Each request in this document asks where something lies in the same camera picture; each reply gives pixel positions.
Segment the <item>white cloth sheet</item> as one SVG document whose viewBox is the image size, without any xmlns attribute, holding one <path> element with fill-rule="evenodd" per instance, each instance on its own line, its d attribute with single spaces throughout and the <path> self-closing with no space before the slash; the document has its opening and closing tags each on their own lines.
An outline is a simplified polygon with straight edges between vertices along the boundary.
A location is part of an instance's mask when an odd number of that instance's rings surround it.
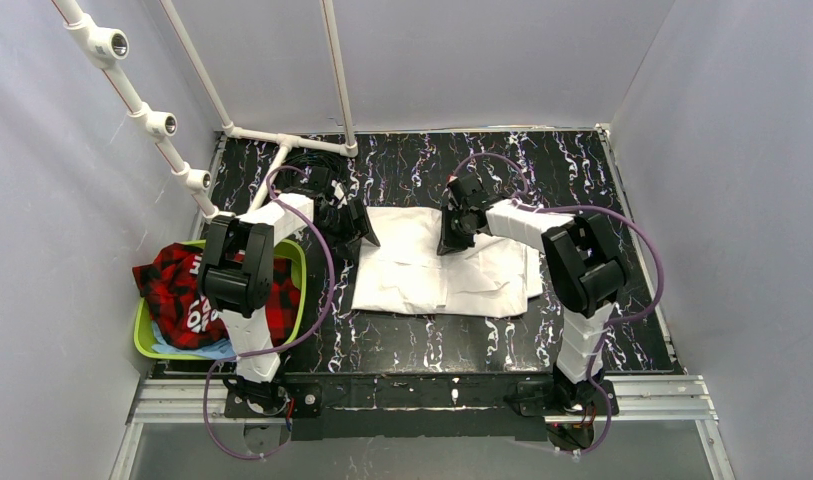
<svg viewBox="0 0 813 480">
<path fill-rule="evenodd" d="M 479 234 L 474 247 L 439 256 L 440 210 L 369 207 L 367 213 L 380 245 L 361 244 L 354 310 L 504 318 L 524 314 L 544 293 L 533 248 Z"/>
</svg>

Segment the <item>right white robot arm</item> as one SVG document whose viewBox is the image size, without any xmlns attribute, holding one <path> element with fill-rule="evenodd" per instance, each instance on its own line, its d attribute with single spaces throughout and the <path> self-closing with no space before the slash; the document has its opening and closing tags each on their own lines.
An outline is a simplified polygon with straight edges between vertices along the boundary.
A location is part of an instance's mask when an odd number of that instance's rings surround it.
<svg viewBox="0 0 813 480">
<path fill-rule="evenodd" d="M 544 255 L 562 305 L 563 331 L 552 378 L 509 397 L 520 414 L 585 410 L 602 381 L 601 339 L 629 269 L 611 220 L 596 206 L 539 208 L 487 190 L 474 174 L 452 177 L 442 208 L 440 256 L 475 246 L 479 234 L 514 240 Z"/>
</svg>

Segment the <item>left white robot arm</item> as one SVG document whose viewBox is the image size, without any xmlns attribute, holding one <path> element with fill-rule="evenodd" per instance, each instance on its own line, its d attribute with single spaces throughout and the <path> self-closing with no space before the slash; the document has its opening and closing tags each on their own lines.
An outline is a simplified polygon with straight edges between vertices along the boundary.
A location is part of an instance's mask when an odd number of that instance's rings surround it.
<svg viewBox="0 0 813 480">
<path fill-rule="evenodd" d="M 337 170 L 289 167 L 292 177 L 266 181 L 270 200 L 241 216 L 211 221 L 198 273 L 198 290 L 220 314 L 235 353 L 235 377 L 226 386 L 238 399 L 267 413 L 287 408 L 290 397 L 274 384 L 281 348 L 267 325 L 266 303 L 275 283 L 275 247 L 309 229 L 327 257 L 335 247 L 361 240 L 380 244 L 366 206 L 348 198 Z"/>
</svg>

